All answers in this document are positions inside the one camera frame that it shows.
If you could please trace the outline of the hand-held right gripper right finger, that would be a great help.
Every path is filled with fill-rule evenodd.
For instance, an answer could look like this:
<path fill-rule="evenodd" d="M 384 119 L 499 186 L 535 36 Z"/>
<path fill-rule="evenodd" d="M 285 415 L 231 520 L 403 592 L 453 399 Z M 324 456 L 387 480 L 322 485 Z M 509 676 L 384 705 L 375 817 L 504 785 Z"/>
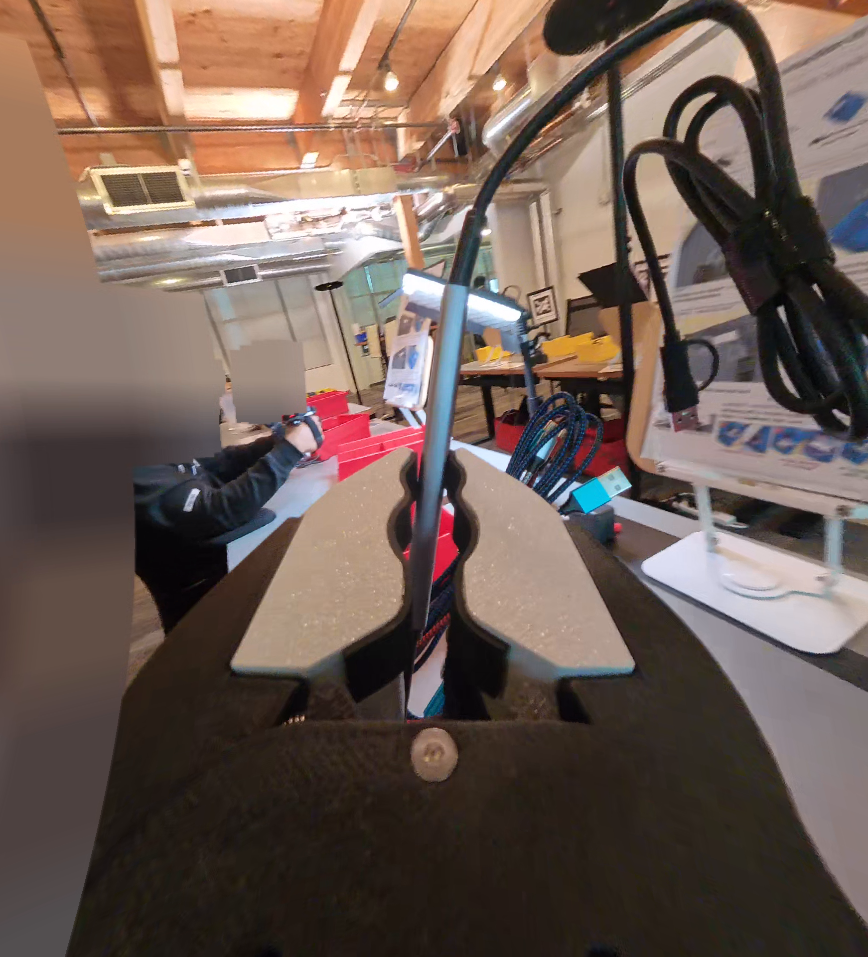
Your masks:
<path fill-rule="evenodd" d="M 516 684 L 628 676 L 613 616 L 558 512 L 469 450 L 445 481 L 459 548 L 450 637 L 481 692 Z"/>

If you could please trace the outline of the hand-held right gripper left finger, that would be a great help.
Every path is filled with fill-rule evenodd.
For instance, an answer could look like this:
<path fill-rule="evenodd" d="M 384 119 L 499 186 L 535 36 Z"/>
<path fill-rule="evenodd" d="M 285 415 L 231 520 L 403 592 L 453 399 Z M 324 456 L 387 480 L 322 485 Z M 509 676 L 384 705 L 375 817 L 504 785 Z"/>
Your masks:
<path fill-rule="evenodd" d="M 398 537 L 410 519 L 417 453 L 397 448 L 305 512 L 231 661 L 239 676 L 338 682 L 356 701 L 413 660 Z"/>

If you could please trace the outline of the small black holder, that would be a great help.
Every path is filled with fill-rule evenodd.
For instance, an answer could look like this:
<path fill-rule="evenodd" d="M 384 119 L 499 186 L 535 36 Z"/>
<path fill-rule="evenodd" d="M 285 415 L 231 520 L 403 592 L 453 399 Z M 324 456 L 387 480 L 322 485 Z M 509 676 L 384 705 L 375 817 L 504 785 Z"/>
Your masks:
<path fill-rule="evenodd" d="M 566 520 L 571 527 L 585 530 L 607 548 L 614 546 L 622 531 L 611 504 L 602 505 L 590 512 L 573 511 L 566 516 Z"/>

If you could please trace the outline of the wooden table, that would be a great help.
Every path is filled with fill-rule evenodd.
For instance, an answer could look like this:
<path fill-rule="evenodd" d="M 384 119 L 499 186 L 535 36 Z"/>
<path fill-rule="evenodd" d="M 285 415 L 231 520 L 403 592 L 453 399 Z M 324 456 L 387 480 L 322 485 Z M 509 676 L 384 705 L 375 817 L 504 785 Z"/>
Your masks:
<path fill-rule="evenodd" d="M 459 384 L 480 390 L 485 411 L 487 438 L 479 440 L 479 444 L 493 441 L 496 435 L 496 413 L 492 390 L 526 389 L 528 372 L 533 375 L 533 382 L 549 381 L 554 385 L 560 384 L 572 395 L 586 397 L 585 407 L 591 412 L 599 407 L 598 403 L 594 403 L 594 399 L 609 396 L 619 400 L 619 413 L 624 413 L 626 392 L 621 365 L 584 362 L 573 354 L 536 365 L 531 369 L 525 367 L 523 360 L 512 358 L 494 363 L 468 363 L 461 367 Z"/>

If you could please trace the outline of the small instruction sheet board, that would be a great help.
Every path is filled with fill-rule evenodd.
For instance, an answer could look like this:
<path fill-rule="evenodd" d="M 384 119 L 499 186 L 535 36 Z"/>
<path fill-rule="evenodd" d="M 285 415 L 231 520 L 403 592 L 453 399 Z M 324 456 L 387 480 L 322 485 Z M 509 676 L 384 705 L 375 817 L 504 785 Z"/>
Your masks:
<path fill-rule="evenodd" d="M 401 296 L 397 317 L 385 326 L 388 362 L 382 397 L 387 405 L 412 413 L 425 407 L 435 324 L 430 307 Z"/>

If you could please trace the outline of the black floor lamp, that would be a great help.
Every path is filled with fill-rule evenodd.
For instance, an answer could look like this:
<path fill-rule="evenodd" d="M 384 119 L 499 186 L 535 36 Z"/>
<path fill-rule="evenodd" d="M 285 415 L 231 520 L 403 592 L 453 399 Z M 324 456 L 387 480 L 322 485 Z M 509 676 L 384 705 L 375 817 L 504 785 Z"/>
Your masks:
<path fill-rule="evenodd" d="M 328 296 L 330 297 L 335 324 L 337 326 L 337 331 L 341 341 L 343 354 L 345 356 L 345 360 L 348 366 L 353 388 L 355 390 L 357 404 L 364 405 L 363 399 L 361 397 L 360 389 L 358 387 L 358 383 L 356 380 L 356 372 L 355 372 L 355 368 L 354 368 L 354 364 L 352 360 L 352 355 L 350 353 L 350 350 L 347 345 L 347 341 L 345 339 L 344 327 L 341 320 L 340 311 L 337 306 L 337 300 L 335 297 L 336 290 L 340 289 L 342 286 L 343 286 L 342 281 L 323 281 L 323 282 L 317 283 L 314 289 L 318 292 L 327 293 Z"/>

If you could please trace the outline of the white clipboard stand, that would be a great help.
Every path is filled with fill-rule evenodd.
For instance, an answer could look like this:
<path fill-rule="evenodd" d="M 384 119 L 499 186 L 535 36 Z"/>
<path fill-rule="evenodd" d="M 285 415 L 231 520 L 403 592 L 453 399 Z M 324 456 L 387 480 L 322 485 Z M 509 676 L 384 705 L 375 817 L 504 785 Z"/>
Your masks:
<path fill-rule="evenodd" d="M 676 475 L 691 481 L 700 529 L 644 560 L 647 578 L 797 652 L 839 652 L 868 625 L 868 582 L 843 563 L 845 523 L 868 519 L 867 503 L 696 469 Z M 823 562 L 718 529 L 712 488 L 819 515 Z"/>

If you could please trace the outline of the led light bar on stand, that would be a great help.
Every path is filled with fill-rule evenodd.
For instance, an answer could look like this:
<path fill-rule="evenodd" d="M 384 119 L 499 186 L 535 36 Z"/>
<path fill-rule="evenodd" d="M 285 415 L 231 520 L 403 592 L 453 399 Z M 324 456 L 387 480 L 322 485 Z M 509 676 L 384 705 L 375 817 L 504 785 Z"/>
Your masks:
<path fill-rule="evenodd" d="M 532 332 L 530 312 L 518 301 L 485 290 L 436 278 L 427 272 L 408 269 L 404 273 L 402 293 L 430 307 L 436 320 L 433 365 L 429 380 L 430 396 L 445 399 L 449 380 L 460 381 L 464 365 L 467 335 L 477 334 L 490 346 L 500 345 L 520 353 L 527 369 L 532 368 Z M 536 403 L 536 384 L 527 373 L 528 405 Z"/>

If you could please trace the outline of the black panel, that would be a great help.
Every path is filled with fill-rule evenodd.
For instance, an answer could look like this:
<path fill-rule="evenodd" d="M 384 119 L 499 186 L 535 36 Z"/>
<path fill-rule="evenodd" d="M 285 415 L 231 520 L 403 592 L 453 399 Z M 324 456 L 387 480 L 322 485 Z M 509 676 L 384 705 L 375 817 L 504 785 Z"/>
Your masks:
<path fill-rule="evenodd" d="M 648 296 L 629 266 L 617 263 L 584 271 L 577 277 L 601 308 L 646 303 Z"/>

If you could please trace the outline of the black stand pole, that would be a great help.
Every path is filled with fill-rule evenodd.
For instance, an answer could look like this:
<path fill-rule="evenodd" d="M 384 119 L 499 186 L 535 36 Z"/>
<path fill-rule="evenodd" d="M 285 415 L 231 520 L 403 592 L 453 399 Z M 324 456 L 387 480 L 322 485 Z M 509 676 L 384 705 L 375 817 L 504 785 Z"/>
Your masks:
<path fill-rule="evenodd" d="M 632 316 L 632 279 L 629 268 L 629 234 L 627 206 L 622 187 L 624 162 L 622 88 L 619 66 L 607 72 L 608 146 L 610 161 L 612 227 L 615 246 L 615 287 L 618 299 L 619 342 L 621 358 L 621 398 L 623 437 L 630 431 L 630 413 L 635 379 L 635 350 Z"/>

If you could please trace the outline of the large ceiling air vent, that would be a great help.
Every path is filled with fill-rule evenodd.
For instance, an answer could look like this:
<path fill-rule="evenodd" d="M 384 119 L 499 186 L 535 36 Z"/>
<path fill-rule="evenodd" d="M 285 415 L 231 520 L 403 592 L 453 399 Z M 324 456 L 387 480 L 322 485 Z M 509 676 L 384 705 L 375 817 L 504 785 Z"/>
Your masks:
<path fill-rule="evenodd" d="M 108 215 L 193 209 L 196 205 L 183 169 L 178 165 L 106 165 L 85 170 Z"/>

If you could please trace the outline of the dark rounded object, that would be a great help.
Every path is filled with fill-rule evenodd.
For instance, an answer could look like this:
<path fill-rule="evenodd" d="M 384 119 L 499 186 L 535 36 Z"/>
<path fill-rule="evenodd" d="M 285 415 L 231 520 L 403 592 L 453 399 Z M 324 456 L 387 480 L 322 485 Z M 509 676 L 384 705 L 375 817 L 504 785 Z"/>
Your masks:
<path fill-rule="evenodd" d="M 667 1 L 555 1 L 547 10 L 543 39 L 558 55 L 580 55 L 609 45 L 653 18 Z"/>

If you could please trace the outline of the silver air duct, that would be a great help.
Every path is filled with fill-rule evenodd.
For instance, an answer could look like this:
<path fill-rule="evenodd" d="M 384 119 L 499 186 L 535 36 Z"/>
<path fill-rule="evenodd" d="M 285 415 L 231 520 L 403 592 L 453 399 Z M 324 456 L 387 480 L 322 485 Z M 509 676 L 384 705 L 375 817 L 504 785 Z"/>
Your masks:
<path fill-rule="evenodd" d="M 356 241 L 397 248 L 400 199 L 425 241 L 479 189 L 444 175 L 401 176 L 389 167 L 275 176 L 183 171 L 193 209 L 108 215 L 92 184 L 80 179 L 77 198 L 101 281 L 186 291 L 221 287 L 220 270 L 249 263 L 264 278 L 317 272 Z"/>

